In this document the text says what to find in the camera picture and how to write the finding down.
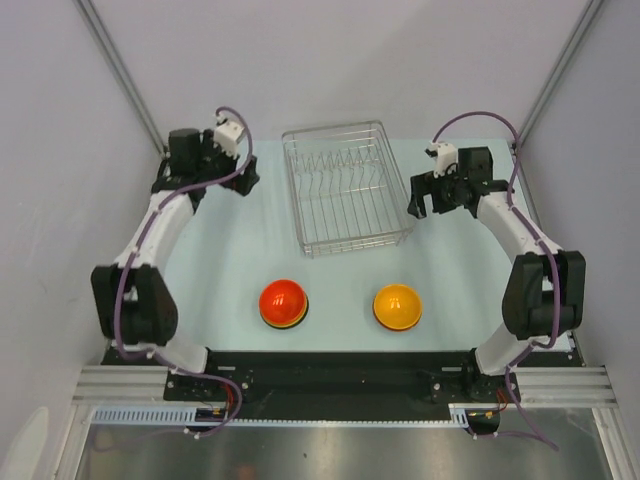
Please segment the wire dish rack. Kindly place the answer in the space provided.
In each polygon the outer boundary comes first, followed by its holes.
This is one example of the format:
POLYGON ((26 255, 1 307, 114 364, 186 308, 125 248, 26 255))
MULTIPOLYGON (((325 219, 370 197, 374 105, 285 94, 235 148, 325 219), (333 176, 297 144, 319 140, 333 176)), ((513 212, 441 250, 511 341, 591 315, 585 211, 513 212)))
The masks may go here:
POLYGON ((289 130, 281 140, 304 255, 397 245, 413 231, 409 195, 381 121, 289 130))

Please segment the red-orange bowl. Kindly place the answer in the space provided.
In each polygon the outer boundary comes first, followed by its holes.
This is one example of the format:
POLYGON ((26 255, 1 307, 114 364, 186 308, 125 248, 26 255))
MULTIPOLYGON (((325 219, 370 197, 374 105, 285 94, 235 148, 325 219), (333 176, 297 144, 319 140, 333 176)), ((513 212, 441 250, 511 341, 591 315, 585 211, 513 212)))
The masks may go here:
POLYGON ((302 287, 290 279, 278 279, 267 285, 259 297, 259 312, 297 315, 308 309, 308 298, 302 287))

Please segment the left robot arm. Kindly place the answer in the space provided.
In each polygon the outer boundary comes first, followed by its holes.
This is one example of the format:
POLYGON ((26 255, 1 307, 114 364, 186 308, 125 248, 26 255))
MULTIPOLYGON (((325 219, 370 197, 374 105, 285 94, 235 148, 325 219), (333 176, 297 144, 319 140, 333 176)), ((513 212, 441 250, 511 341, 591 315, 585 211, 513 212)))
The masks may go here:
POLYGON ((189 372, 185 385, 202 400, 219 392, 221 376, 206 366, 206 347, 179 336, 178 308, 164 271, 208 188, 219 185, 246 196, 258 183, 256 156, 240 156, 241 143, 251 140, 248 128, 234 120, 212 129, 171 131, 136 233, 111 264, 95 267, 90 277, 102 334, 121 355, 189 372))

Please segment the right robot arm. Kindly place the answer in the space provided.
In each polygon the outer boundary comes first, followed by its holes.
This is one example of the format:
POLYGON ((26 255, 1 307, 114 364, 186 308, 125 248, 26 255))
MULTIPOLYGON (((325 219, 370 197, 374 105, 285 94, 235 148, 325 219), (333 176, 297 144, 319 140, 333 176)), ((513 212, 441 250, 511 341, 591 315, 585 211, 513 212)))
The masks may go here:
POLYGON ((502 299, 502 325, 475 349, 475 364, 461 376, 463 393, 484 401, 497 375, 532 348, 549 349, 583 319, 586 259, 552 241, 514 201, 513 184, 493 176, 487 147, 433 142, 425 150, 433 170, 410 179, 407 211, 417 219, 465 208, 493 234, 512 269, 502 299))

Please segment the yellow-green bowl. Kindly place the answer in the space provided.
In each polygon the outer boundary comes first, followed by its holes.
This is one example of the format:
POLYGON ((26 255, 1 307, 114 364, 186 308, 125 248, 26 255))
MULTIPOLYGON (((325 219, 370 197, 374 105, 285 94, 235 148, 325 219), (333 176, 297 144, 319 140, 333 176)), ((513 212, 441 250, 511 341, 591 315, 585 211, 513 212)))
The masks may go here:
POLYGON ((272 328, 286 330, 294 328, 301 322, 303 322, 307 314, 307 311, 303 311, 297 315, 278 312, 262 312, 261 318, 268 326, 272 328))

